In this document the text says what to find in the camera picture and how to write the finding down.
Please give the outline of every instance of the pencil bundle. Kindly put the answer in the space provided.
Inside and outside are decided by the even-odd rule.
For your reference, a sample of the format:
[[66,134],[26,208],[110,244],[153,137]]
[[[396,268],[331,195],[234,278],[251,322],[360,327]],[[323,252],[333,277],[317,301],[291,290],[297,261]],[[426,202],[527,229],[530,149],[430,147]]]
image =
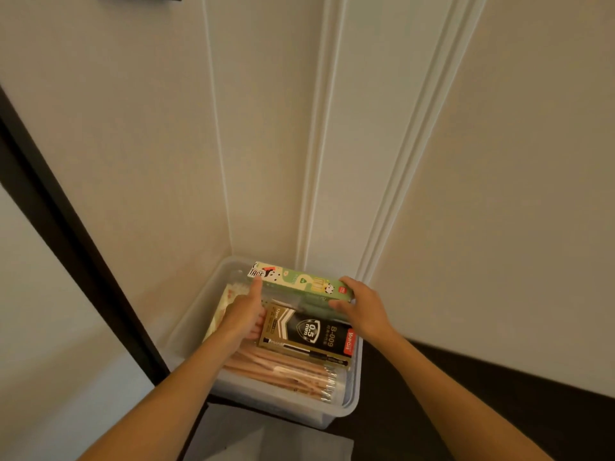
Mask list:
[[306,395],[325,403],[342,404],[346,371],[323,364],[306,362],[243,341],[225,369],[285,390]]

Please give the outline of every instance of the hand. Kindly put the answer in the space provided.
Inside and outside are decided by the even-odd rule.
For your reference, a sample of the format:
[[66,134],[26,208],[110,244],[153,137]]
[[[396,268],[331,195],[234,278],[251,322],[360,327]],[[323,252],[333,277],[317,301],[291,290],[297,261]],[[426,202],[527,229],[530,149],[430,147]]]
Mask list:
[[350,277],[342,277],[340,281],[352,288],[356,304],[341,299],[332,299],[329,301],[329,306],[346,314],[350,319],[350,324],[360,336],[376,345],[375,342],[395,332],[377,292]]
[[261,335],[265,322],[265,309],[261,305],[263,278],[256,276],[250,285],[250,292],[238,295],[226,308],[225,316],[218,330],[228,333],[239,342],[246,338],[256,340]]

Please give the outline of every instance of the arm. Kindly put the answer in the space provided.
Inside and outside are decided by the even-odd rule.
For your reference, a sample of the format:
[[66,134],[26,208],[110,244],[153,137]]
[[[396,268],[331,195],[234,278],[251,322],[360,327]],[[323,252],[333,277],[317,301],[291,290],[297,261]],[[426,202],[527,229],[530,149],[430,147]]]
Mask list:
[[427,413],[457,461],[549,461],[551,458],[472,393],[432,364],[390,325],[378,294],[343,277],[356,304],[330,301],[345,313],[357,333],[377,348]]
[[219,328],[143,401],[105,433],[79,461],[175,461],[226,359],[263,321],[261,277],[237,296]]

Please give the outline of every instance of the black frame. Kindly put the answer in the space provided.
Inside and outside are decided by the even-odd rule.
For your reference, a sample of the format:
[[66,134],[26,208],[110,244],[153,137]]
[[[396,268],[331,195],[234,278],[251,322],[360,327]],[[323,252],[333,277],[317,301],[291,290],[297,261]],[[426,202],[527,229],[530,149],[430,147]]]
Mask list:
[[0,184],[154,385],[169,370],[0,88]]

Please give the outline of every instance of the person's left arm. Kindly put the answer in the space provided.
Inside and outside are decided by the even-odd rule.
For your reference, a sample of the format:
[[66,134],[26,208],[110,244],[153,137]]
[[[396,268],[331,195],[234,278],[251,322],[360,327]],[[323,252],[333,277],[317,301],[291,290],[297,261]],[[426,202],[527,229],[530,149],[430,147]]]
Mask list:
[[262,325],[256,277],[248,295],[237,296],[219,328],[143,401],[81,455],[79,461],[175,461],[222,365],[243,338]]

